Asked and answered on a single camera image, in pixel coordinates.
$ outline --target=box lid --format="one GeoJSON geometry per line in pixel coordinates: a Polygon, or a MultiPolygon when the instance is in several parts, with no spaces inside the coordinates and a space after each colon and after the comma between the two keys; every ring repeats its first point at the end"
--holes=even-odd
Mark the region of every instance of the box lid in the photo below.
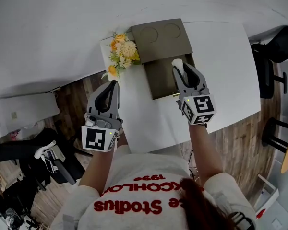
{"type": "Polygon", "coordinates": [[[141,63],[192,53],[181,19],[135,25],[131,31],[141,63]]]}

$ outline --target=white t-shirt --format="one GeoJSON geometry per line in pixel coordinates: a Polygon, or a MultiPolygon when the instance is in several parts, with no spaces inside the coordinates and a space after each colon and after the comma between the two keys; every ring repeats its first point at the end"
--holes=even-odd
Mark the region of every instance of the white t-shirt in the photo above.
{"type": "MultiPolygon", "coordinates": [[[[51,229],[188,229],[178,193],[180,180],[185,177],[189,177],[189,168],[183,158],[122,156],[112,162],[103,195],[79,186],[51,229]]],[[[255,212],[232,176],[222,173],[211,177],[203,194],[224,213],[242,212],[255,225],[255,212]]]]}

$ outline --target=brown hair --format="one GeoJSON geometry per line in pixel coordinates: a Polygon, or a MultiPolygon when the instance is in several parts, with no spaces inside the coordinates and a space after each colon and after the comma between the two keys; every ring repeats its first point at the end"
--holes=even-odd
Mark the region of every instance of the brown hair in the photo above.
{"type": "Polygon", "coordinates": [[[194,180],[184,178],[180,184],[183,188],[180,193],[182,207],[190,230],[233,230],[235,228],[233,221],[204,197],[202,188],[194,180]]]}

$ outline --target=white table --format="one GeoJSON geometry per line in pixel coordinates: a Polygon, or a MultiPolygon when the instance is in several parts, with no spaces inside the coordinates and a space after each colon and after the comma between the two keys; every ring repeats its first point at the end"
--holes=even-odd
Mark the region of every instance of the white table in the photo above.
{"type": "MultiPolygon", "coordinates": [[[[250,44],[241,24],[184,23],[195,66],[206,78],[216,102],[208,124],[214,132],[260,111],[259,85],[250,44]]],[[[112,38],[100,42],[105,67],[112,38]]],[[[132,152],[149,152],[190,140],[188,122],[176,100],[152,100],[143,66],[132,66],[116,79],[120,84],[120,118],[132,152]]]]}

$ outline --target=circular cutout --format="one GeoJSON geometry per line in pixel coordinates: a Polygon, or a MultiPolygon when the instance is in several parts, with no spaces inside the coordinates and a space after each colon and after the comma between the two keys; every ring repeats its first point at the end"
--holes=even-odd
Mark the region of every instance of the circular cutout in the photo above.
{"type": "Polygon", "coordinates": [[[141,38],[149,43],[153,43],[158,39],[158,32],[153,27],[146,27],[140,32],[141,38]]]}
{"type": "Polygon", "coordinates": [[[180,36],[180,28],[175,24],[166,24],[164,26],[164,31],[168,37],[177,38],[180,36]]]}

